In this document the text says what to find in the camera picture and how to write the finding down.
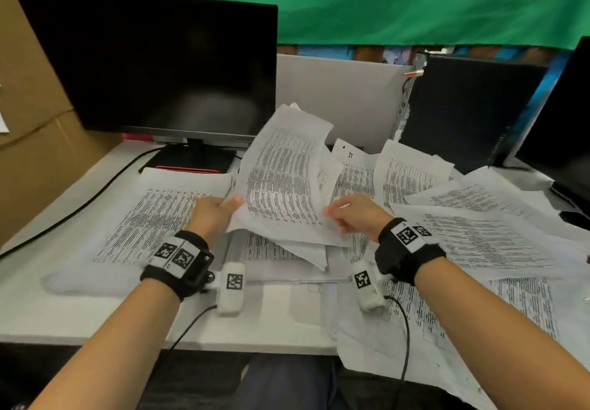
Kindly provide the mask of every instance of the dark floor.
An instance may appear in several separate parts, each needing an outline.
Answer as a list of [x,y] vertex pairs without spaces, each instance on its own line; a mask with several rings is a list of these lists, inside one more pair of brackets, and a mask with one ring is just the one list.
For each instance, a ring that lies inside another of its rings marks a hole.
[[[0,344],[0,409],[31,400],[76,352],[77,347]],[[225,409],[240,383],[248,353],[174,351],[148,384],[140,410]],[[342,369],[340,389],[358,410],[389,410],[399,381]],[[398,409],[472,408],[446,392],[407,383]]]

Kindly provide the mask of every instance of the power cord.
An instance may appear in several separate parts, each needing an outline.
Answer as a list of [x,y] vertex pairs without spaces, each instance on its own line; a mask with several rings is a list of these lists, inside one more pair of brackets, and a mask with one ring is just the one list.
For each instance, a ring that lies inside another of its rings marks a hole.
[[392,295],[386,295],[386,296],[384,296],[384,298],[386,300],[392,300],[395,304],[398,305],[399,310],[402,311],[403,320],[405,321],[405,324],[406,324],[406,357],[405,357],[405,360],[403,361],[402,375],[399,378],[400,381],[401,381],[401,384],[399,384],[398,391],[395,393],[394,403],[392,405],[392,408],[393,409],[396,409],[397,406],[398,406],[398,401],[399,401],[399,392],[402,390],[402,387],[405,384],[405,375],[406,375],[406,372],[408,371],[408,361],[409,361],[409,322],[408,322],[408,316],[406,315],[405,310],[403,310],[402,303],[400,303],[397,298],[393,297]]
[[156,152],[159,151],[160,149],[162,149],[161,147],[156,147],[155,149],[150,149],[148,151],[145,151],[141,154],[139,154],[137,157],[135,157],[133,160],[131,160],[127,165],[125,165],[125,167],[123,169],[121,169],[121,171],[117,172],[115,174],[115,176],[110,179],[107,184],[105,184],[94,196],[92,196],[91,198],[88,199],[88,201],[80,206],[78,209],[76,209],[75,211],[71,212],[70,214],[68,214],[65,218],[55,222],[53,225],[51,225],[50,227],[44,229],[41,233],[33,236],[30,239],[27,239],[24,242],[21,242],[18,245],[15,245],[14,247],[12,247],[9,250],[6,250],[4,253],[0,254],[0,261],[4,258],[6,258],[7,256],[11,255],[12,253],[14,253],[17,250],[20,250],[21,248],[29,245],[31,242],[36,241],[37,239],[39,239],[42,236],[45,236],[46,234],[48,234],[50,231],[55,230],[55,228],[59,227],[62,223],[68,221],[69,219],[73,218],[74,216],[76,216],[80,211],[82,211],[84,208],[86,208],[88,205],[90,205],[93,201],[96,200],[96,198],[98,196],[100,196],[115,180],[117,180],[117,178],[127,169],[129,168],[129,166],[131,166],[133,163],[135,163],[137,160],[139,160],[141,157],[143,157],[146,154],[150,154],[152,152]]
[[188,325],[188,327],[184,330],[184,332],[181,334],[181,336],[172,344],[172,346],[170,347],[170,349],[168,351],[166,351],[166,353],[160,357],[160,359],[158,360],[158,362],[156,362],[156,364],[153,367],[153,370],[151,370],[151,376],[148,380],[148,382],[150,382],[153,377],[156,375],[156,371],[158,371],[160,369],[160,367],[162,366],[162,364],[164,362],[166,362],[166,359],[168,357],[170,357],[170,354],[172,353],[172,350],[176,347],[176,345],[178,345],[178,343],[180,343],[180,341],[182,340],[182,338],[187,335],[187,332],[193,327],[193,325],[196,323],[196,321],[203,317],[203,315],[205,315],[207,312],[212,311],[213,309],[217,308],[217,304],[214,304],[213,306],[209,306],[206,309],[204,309],[199,315],[197,315],[195,317],[195,319]]

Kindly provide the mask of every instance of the wristband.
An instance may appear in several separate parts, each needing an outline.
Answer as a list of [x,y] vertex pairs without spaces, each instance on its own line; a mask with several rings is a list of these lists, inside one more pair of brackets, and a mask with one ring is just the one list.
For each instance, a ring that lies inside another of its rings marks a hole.
[[182,230],[153,251],[140,280],[160,281],[182,301],[205,287],[207,270],[214,258],[202,237]]
[[414,286],[414,278],[422,264],[446,257],[445,251],[431,232],[422,225],[402,218],[391,220],[379,235],[375,261],[382,274],[391,274],[397,281]]

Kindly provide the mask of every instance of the left arm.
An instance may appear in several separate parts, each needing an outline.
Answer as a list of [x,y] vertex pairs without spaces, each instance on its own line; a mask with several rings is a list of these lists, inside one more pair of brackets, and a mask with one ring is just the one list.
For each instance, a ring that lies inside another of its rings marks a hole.
[[[209,247],[232,213],[234,198],[200,198],[184,229]],[[57,373],[29,410],[133,410],[148,382],[181,299],[164,283],[143,280]]]

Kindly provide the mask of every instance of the right arm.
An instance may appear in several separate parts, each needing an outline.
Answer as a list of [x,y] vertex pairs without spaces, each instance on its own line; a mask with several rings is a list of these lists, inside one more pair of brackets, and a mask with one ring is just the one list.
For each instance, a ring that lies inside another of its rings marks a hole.
[[[392,219],[370,198],[354,195],[324,209],[340,233],[378,242]],[[418,269],[414,282],[453,345],[501,409],[588,409],[590,373],[561,345],[446,258]]]

